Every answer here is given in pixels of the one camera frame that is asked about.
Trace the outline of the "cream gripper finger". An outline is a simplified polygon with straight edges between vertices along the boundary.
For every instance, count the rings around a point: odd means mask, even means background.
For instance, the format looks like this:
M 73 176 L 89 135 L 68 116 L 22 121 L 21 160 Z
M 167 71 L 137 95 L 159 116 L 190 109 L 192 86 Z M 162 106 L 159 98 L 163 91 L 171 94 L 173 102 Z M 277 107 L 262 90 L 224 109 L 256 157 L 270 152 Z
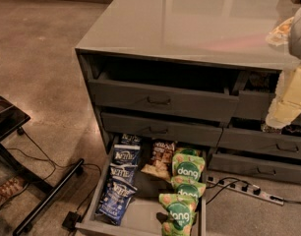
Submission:
M 301 107 L 301 64 L 292 70 L 282 71 L 276 86 L 278 101 Z
M 266 117 L 266 124 L 281 129 L 290 125 L 300 114 L 299 106 L 274 99 Z

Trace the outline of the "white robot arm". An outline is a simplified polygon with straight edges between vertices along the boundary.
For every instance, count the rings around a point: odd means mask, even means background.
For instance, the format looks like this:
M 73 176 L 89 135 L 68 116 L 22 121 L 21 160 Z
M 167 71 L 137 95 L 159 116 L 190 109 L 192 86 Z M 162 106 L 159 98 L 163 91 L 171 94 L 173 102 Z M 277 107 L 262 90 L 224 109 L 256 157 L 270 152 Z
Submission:
M 300 60 L 294 69 L 283 70 L 275 88 L 266 124 L 274 129 L 290 125 L 301 114 L 301 7 L 292 18 L 284 21 L 270 34 L 269 39 L 283 40 L 289 54 Z

